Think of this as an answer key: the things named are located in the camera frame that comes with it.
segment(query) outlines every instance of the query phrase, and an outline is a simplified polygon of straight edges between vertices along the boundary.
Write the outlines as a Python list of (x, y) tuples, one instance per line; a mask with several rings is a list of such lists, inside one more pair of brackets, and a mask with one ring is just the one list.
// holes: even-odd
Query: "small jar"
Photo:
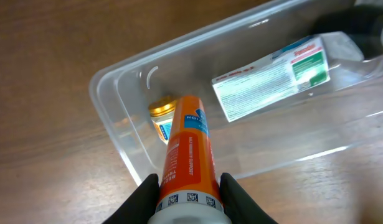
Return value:
[(159, 138), (168, 144), (171, 135), (172, 119), (177, 100), (171, 96), (165, 96), (148, 106), (151, 120), (158, 132)]

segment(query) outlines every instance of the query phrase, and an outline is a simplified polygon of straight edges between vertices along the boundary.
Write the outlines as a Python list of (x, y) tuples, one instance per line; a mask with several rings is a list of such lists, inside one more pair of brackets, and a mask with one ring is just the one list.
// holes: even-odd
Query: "wooden surface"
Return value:
[[(0, 223), (106, 219), (136, 185), (93, 74), (262, 2), (0, 0)], [(383, 207), (383, 139), (239, 182), (280, 223), (357, 223)]]

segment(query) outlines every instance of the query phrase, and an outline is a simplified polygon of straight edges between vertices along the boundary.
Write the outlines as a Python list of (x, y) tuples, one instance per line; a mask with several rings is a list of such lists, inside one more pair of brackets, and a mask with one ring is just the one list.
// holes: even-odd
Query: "wooden table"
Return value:
[[(0, 0), (0, 223), (104, 221), (136, 185), (93, 74), (264, 1)], [(280, 223), (356, 223), (383, 201), (383, 140), (239, 182)]]

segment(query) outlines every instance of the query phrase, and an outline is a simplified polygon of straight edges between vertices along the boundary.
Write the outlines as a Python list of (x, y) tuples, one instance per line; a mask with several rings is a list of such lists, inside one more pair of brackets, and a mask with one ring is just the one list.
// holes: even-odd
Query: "red label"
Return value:
[(201, 182), (198, 136), (181, 132), (171, 138), (161, 184), (161, 198), (170, 191)]

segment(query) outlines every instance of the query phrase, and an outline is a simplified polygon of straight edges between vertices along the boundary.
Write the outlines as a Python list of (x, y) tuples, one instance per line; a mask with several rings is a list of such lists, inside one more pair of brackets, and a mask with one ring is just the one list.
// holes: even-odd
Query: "orange bottle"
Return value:
[(191, 95), (177, 101), (161, 193), (156, 213), (148, 223), (174, 220), (231, 223), (220, 200), (204, 107), (198, 97)]

